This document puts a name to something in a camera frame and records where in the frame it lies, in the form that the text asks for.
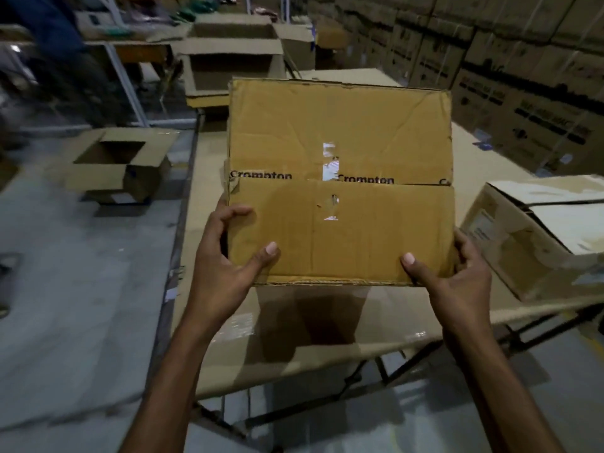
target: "table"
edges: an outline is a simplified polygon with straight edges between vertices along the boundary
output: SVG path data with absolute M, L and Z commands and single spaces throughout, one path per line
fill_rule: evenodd
M 347 75 L 355 75 L 359 70 L 345 71 Z M 319 79 L 328 79 L 325 72 L 320 73 Z M 342 76 L 336 70 L 332 73 L 332 80 L 339 80 L 337 76 Z M 199 134 L 184 226 L 181 279 L 173 304 L 172 330 L 186 304 L 194 255 L 205 222 L 222 193 L 226 139 L 225 132 Z M 457 124 L 453 124 L 452 140 L 458 225 L 486 181 L 522 181 L 531 176 L 499 154 L 481 151 L 475 145 L 477 140 Z M 238 426 L 228 425 L 220 416 L 199 404 L 197 409 L 202 416 L 227 428 L 232 434 L 245 437 L 246 431 L 254 426 L 308 408 L 400 384 L 404 373 L 442 343 L 440 324 L 423 288 L 322 286 L 308 287 L 302 294 L 300 292 L 299 288 L 287 286 L 263 286 L 250 290 L 235 315 L 212 340 L 200 369 L 196 398 L 202 400 L 223 396 L 310 370 L 343 362 L 360 362 L 356 371 L 346 380 L 342 392 L 249 418 Z M 521 303 L 494 275 L 491 321 L 493 324 L 507 324 L 538 318 L 518 331 L 510 330 L 509 335 L 500 340 L 502 344 L 509 345 L 509 353 L 517 353 L 581 322 L 590 321 L 602 310 L 603 306 L 597 305 L 602 301 L 601 297 L 581 297 Z M 578 311 L 577 317 L 529 342 L 520 340 L 520 333 L 566 310 Z M 397 371 L 387 375 L 379 357 L 409 348 L 419 351 Z M 357 380 L 362 366 L 370 359 L 375 359 L 382 381 L 349 389 Z

